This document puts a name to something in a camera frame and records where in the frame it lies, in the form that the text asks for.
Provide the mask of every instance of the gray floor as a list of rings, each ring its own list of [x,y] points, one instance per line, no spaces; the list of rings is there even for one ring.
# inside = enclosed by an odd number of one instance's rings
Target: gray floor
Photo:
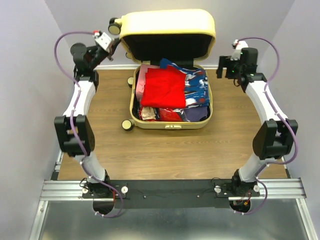
[[[257,213],[231,209],[130,209],[113,219],[94,215],[92,202],[50,202],[42,240],[306,240],[295,199],[269,199]]]

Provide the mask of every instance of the yellow suitcase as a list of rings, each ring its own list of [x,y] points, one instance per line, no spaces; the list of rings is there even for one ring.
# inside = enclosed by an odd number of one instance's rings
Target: yellow suitcase
[[[159,65],[167,58],[177,65],[192,69],[200,68],[194,61],[207,58],[216,41],[215,21],[202,9],[163,10],[132,12],[121,18],[112,18],[108,30],[119,39],[126,50],[126,56],[138,64]],[[123,129],[133,126],[143,129],[199,129],[204,127],[213,114],[213,97],[208,85],[210,105],[206,120],[199,122],[142,121],[138,118],[136,83],[138,67],[134,76],[128,79],[132,85],[130,114],[132,119],[122,122]]]

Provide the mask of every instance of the gray wall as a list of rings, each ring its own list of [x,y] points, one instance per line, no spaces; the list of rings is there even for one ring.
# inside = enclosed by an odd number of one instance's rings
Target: gray wall
[[[2,1],[0,22],[0,239],[26,240],[57,159],[53,120],[73,86],[55,65],[61,32],[43,0]],[[65,41],[59,49],[71,71]]]
[[[272,39],[286,17],[294,0],[45,0],[59,28],[63,33],[75,30],[103,30],[108,32],[109,19],[121,17],[130,12],[204,9],[210,12],[216,24],[216,44],[204,65],[217,65],[220,55],[232,53],[231,43],[235,39],[259,36]],[[93,44],[90,37],[83,37],[84,43]],[[69,46],[75,43],[70,37]],[[261,53],[267,45],[257,43]],[[114,61],[104,65],[133,64],[125,57],[125,51],[118,47]]]
[[[313,224],[320,235],[320,1],[296,0],[273,39],[278,47],[281,66],[270,89],[281,109],[299,124],[299,153],[288,165],[294,178],[301,177],[306,203]],[[269,48],[261,69],[270,76],[275,54]]]

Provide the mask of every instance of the suitcase lid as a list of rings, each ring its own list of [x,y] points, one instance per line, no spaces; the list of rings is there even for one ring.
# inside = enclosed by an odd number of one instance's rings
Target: suitcase lid
[[[127,57],[157,63],[206,59],[216,41],[215,21],[202,9],[132,12],[114,21]]]

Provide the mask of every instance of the white baseboard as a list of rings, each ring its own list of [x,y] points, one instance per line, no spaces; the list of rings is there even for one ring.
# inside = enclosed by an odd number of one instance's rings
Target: white baseboard
[[[136,69],[139,67],[139,64],[117,64],[117,65],[99,65],[96,70],[127,70],[127,69]],[[207,64],[201,65],[204,69],[217,69],[218,65],[216,64]]]

